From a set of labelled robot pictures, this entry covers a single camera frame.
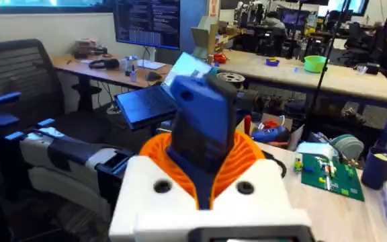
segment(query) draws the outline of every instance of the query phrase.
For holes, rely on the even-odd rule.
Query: orange robot part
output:
[[[197,200],[194,183],[167,155],[167,147],[170,144],[170,133],[156,135],[146,142],[143,148],[141,148],[139,155],[150,157],[166,174]],[[252,166],[256,160],[264,158],[261,149],[259,149],[249,136],[236,131],[234,133],[234,147],[229,152],[214,179],[210,208],[212,208],[214,199],[220,193]]]

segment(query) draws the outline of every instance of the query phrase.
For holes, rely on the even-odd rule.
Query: workbench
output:
[[[235,50],[225,50],[224,53],[229,60],[219,66],[219,72],[238,73],[245,76],[247,82],[314,93],[320,79],[320,74],[305,71],[304,63],[299,60],[278,58],[278,67],[268,67],[265,65],[264,56]],[[360,75],[347,67],[328,65],[319,94],[363,104],[358,109],[359,113],[363,112],[365,105],[387,108],[387,78],[381,73]],[[379,147],[385,147],[386,144],[387,123],[377,141]]]
[[[99,56],[92,56],[89,59],[99,58]],[[52,64],[56,70],[70,73],[78,77],[79,84],[77,89],[80,90],[79,110],[87,111],[91,111],[93,109],[92,95],[94,94],[94,90],[91,86],[91,79],[130,89],[142,89],[156,83],[156,81],[146,81],[146,76],[149,71],[154,71],[162,75],[164,80],[171,68],[173,68],[172,65],[164,65],[157,70],[138,67],[136,70],[137,78],[136,81],[133,82],[130,77],[125,75],[123,70],[90,69],[89,64],[82,63],[81,60],[74,59],[74,57],[70,54],[52,58]]]
[[[295,152],[257,143],[288,168],[283,178],[293,208],[307,211],[317,241],[383,242],[387,241],[387,220],[380,191],[361,185],[365,202],[334,194],[301,183],[294,172]]]

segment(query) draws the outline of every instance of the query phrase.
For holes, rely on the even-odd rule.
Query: window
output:
[[[355,16],[363,16],[366,12],[369,0],[351,0],[349,9],[353,10]],[[328,6],[319,7],[319,16],[324,17],[327,11],[338,10],[343,7],[344,0],[329,0]]]
[[[0,0],[0,13],[112,12],[108,0]]]

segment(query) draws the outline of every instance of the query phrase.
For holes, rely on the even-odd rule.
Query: green bowl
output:
[[[327,58],[323,56],[306,56],[304,60],[304,68],[306,69],[306,71],[320,73],[322,72],[323,66],[325,65],[325,61],[327,60]]]

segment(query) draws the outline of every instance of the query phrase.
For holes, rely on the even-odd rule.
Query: blue tool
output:
[[[261,143],[268,142],[284,142],[288,141],[290,137],[289,130],[284,126],[278,126],[276,128],[267,128],[265,130],[260,130],[252,134],[252,139]]]
[[[214,178],[234,146],[237,90],[208,74],[177,76],[170,91],[178,113],[167,154],[195,184],[200,208],[206,209]]]

